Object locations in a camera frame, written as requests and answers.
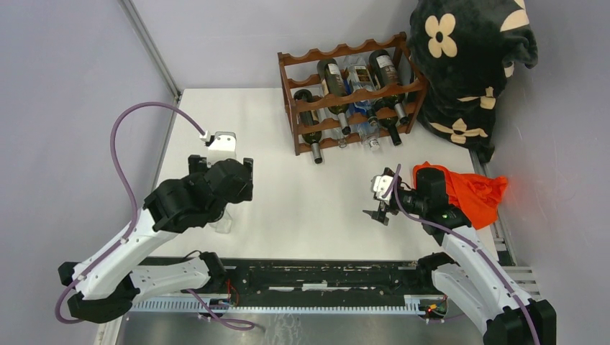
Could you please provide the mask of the blue square bottle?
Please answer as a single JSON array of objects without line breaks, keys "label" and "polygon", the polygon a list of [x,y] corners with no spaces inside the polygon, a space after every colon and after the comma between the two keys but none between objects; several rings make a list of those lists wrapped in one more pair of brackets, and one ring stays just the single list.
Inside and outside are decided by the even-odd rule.
[{"label": "blue square bottle", "polygon": [[[368,91],[374,91],[375,88],[370,82],[356,81],[354,78],[349,77],[346,82],[349,92],[353,93],[359,89],[366,89]],[[364,147],[367,147],[370,151],[375,152],[381,148],[381,144],[378,141],[379,128],[377,125],[376,113],[373,109],[371,100],[358,101],[350,104],[350,113],[352,115],[361,114],[366,120],[362,123],[356,124],[354,128],[357,130],[360,141]]]}]

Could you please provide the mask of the green wine bottle white label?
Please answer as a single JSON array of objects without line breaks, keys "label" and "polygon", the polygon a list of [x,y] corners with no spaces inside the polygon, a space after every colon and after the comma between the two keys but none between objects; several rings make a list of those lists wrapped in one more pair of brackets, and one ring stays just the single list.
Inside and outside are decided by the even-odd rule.
[{"label": "green wine bottle white label", "polygon": [[[375,100],[373,102],[373,108],[375,112],[390,109],[383,99]],[[388,132],[394,146],[399,146],[402,144],[398,129],[396,127],[397,122],[398,118],[396,116],[386,117],[378,120],[378,123]]]}]

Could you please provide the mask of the small clear glass bottle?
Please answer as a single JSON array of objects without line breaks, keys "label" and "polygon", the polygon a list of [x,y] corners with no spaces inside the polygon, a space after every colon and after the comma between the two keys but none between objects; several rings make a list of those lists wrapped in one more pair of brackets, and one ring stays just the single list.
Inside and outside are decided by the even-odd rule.
[{"label": "small clear glass bottle", "polygon": [[[324,122],[325,120],[332,119],[337,120],[337,117],[330,113],[326,108],[318,109],[317,114],[320,122]],[[343,149],[347,146],[346,136],[342,133],[342,130],[339,127],[334,127],[330,129],[325,129],[324,135],[326,137],[332,138],[338,143],[338,147]]]}]

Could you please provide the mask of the green wine bottle front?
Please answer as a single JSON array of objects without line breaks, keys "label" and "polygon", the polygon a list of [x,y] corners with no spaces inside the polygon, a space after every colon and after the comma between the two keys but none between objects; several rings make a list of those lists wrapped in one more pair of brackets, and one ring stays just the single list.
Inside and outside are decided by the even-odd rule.
[{"label": "green wine bottle front", "polygon": [[[293,99],[295,101],[302,100],[305,102],[310,102],[313,101],[313,94],[309,90],[301,89],[295,92],[295,94],[293,95]],[[319,124],[319,117],[316,110],[300,112],[299,119],[301,120],[301,123],[304,126],[311,127]],[[322,164],[324,159],[322,157],[321,149],[319,146],[322,140],[322,132],[310,132],[302,134],[301,137],[310,147],[314,162],[317,165]]]}]

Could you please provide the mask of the clear bottle black cap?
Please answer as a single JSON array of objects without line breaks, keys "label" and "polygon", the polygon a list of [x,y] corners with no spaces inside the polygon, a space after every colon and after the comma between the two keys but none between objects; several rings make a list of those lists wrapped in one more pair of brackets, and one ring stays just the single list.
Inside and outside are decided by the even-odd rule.
[{"label": "clear bottle black cap", "polygon": [[[344,57],[343,63],[347,70],[347,86],[350,93],[360,89],[370,92],[375,91],[373,78],[362,56],[348,55]],[[363,114],[367,118],[369,125],[373,127],[378,126],[378,117],[375,110],[375,103],[377,101],[377,98],[369,98],[363,101],[356,101],[353,104],[355,111]]]}]

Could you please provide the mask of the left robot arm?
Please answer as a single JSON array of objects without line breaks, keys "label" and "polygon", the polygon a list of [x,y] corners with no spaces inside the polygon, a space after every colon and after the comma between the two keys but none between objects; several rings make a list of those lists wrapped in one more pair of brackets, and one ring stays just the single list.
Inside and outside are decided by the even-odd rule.
[{"label": "left robot arm", "polygon": [[191,174],[159,184],[145,198],[134,223],[92,257],[59,266],[66,287],[55,308],[60,322],[102,324],[151,298],[201,288],[217,293],[225,286],[227,271],[214,252],[185,257],[176,264],[143,263],[186,230],[219,221],[227,204],[252,200],[252,158],[226,159],[210,167],[204,167],[204,158],[197,155],[188,160]]}]

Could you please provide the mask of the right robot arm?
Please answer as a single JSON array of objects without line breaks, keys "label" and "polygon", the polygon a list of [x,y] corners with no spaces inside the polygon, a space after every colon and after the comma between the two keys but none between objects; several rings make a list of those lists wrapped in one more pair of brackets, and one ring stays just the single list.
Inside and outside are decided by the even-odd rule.
[{"label": "right robot arm", "polygon": [[398,170],[386,168],[374,176],[371,191],[379,206],[367,214],[387,224],[389,214],[402,213],[442,247],[418,260],[416,286],[451,299],[485,344],[556,344],[555,309],[547,300],[535,300],[491,257],[470,219],[451,204],[445,173],[424,167],[416,172],[413,188],[401,183]]}]

